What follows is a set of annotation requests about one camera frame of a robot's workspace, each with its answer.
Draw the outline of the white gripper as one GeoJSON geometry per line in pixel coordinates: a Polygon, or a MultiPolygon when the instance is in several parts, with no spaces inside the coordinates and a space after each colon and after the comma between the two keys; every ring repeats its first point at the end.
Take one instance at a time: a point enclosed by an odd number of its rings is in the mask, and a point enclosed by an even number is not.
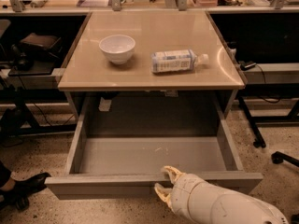
{"type": "Polygon", "coordinates": [[[158,197],[180,217],[188,220],[210,220],[212,204],[215,201],[212,185],[196,175],[184,174],[173,166],[166,165],[161,171],[169,176],[174,186],[170,189],[156,183],[154,190],[158,197]]]}

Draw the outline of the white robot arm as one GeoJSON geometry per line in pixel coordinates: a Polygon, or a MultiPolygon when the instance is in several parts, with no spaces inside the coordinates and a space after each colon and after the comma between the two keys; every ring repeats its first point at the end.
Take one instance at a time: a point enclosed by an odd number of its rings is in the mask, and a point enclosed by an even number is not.
{"type": "Polygon", "coordinates": [[[210,184],[173,166],[165,166],[162,172],[169,175],[173,187],[156,183],[156,194],[175,215],[193,224],[289,224],[270,203],[210,184]]]}

